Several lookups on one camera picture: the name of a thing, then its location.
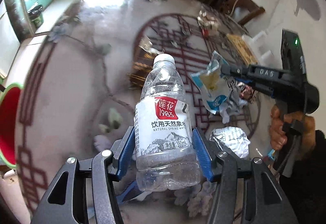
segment red logo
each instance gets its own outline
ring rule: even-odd
[[[177,120],[178,117],[175,114],[175,106],[177,105],[177,102],[177,99],[170,97],[155,97],[156,116],[160,120]]]

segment clear plastic water bottle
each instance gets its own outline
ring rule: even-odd
[[[158,55],[146,78],[136,106],[135,141],[140,190],[176,190],[199,183],[189,106],[171,55]]]

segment green rim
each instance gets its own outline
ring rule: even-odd
[[[7,92],[12,89],[12,88],[19,88],[20,90],[22,90],[23,86],[19,83],[12,83],[10,84],[5,90],[4,92],[0,95],[0,105],[4,99],[4,97],[6,96]],[[9,161],[7,161],[7,159],[4,157],[4,155],[2,154],[2,151],[0,149],[0,158],[2,159],[2,161],[10,168],[10,169],[16,169],[16,164],[12,164]]]

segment patterned tablecloth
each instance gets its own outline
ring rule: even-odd
[[[263,101],[258,98],[224,125],[220,116],[209,116],[189,78],[190,73],[206,68],[214,50],[229,62],[243,63],[225,35],[246,31],[214,12],[221,21],[220,33],[204,39],[196,19],[202,7],[206,8],[195,0],[80,0],[59,19],[30,69],[17,117],[18,174],[32,213],[68,157],[92,158],[97,149],[111,147],[133,125],[141,90],[131,86],[128,74],[143,36],[150,38],[154,48],[164,49],[175,58],[193,127],[209,134],[213,128],[238,126],[251,138],[253,149],[268,151],[268,136],[255,136],[255,131],[263,117],[260,133],[267,132],[269,105],[262,113]],[[127,175],[115,184],[125,223],[206,222],[215,184],[203,178],[197,186],[183,190],[137,196],[133,189],[128,197],[121,196],[123,190],[131,188],[135,175],[132,161]],[[91,216],[89,183],[87,204]],[[239,196],[237,207],[241,203]]]

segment bottle neck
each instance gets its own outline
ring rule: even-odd
[[[162,68],[162,67],[167,67],[167,68],[173,68],[175,69],[175,65],[170,62],[170,61],[159,61],[159,62],[156,62],[153,66],[153,69],[155,68]]]

